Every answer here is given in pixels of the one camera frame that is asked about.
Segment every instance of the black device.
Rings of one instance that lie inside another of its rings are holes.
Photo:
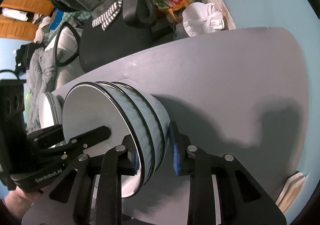
[[[88,224],[95,175],[100,174],[96,199],[96,224],[122,224],[121,175],[135,175],[132,147],[123,138],[104,155],[89,157],[85,148],[110,137],[102,126],[64,141],[62,126],[26,134],[22,112],[24,80],[0,80],[1,180],[10,190],[18,185],[25,192],[50,184],[24,215],[23,225]],[[285,225],[275,202],[232,155],[207,154],[191,145],[170,123],[170,145],[177,175],[190,175],[187,225],[215,222],[212,175],[217,178],[223,225]]]

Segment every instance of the gray blanket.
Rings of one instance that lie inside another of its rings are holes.
[[[58,49],[57,58],[63,54]],[[38,101],[41,93],[54,91],[57,67],[54,62],[53,49],[45,51],[44,48],[37,49],[30,61],[28,75],[28,86],[31,90],[30,110],[27,115],[27,132],[33,132],[41,128],[39,120]]]

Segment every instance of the black and white striped trim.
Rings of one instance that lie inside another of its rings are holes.
[[[92,27],[96,27],[102,24],[102,29],[106,30],[121,10],[122,3],[123,0],[117,0],[105,13],[92,21]]]

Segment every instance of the silver bolt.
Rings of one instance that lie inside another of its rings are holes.
[[[79,161],[85,161],[88,159],[88,155],[87,154],[82,154],[80,156],[78,156],[78,160]]]
[[[116,146],[116,150],[117,150],[118,152],[125,151],[125,146],[124,146],[124,145],[117,145],[117,146]]]
[[[235,158],[233,157],[233,155],[230,155],[230,154],[227,154],[224,156],[224,158],[227,160],[227,161],[233,161]]]
[[[196,152],[198,150],[198,148],[196,146],[191,145],[191,146],[188,146],[188,150],[190,152]]]

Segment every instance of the wooden cabinet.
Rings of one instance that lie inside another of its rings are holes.
[[[54,9],[50,0],[4,0],[0,7],[7,7],[49,16]]]
[[[38,26],[31,22],[14,20],[0,15],[0,38],[33,41],[37,29]]]

